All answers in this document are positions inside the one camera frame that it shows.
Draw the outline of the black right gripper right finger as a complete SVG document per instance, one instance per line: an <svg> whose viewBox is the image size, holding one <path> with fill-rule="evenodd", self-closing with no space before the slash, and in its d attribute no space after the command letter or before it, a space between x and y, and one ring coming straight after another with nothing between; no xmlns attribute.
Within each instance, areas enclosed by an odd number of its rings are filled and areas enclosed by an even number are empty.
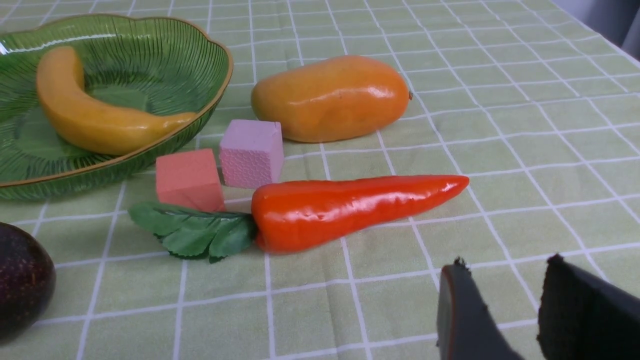
<svg viewBox="0 0 640 360"><path fill-rule="evenodd" d="M547 360L637 360L640 300L589 271L548 258L537 341Z"/></svg>

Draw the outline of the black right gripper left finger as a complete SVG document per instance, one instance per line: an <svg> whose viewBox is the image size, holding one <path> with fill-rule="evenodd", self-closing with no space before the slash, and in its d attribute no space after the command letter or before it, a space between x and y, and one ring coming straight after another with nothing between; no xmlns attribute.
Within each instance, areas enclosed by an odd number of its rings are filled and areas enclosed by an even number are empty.
<svg viewBox="0 0 640 360"><path fill-rule="evenodd" d="M442 267L436 328L441 360L521 360L503 337L461 257Z"/></svg>

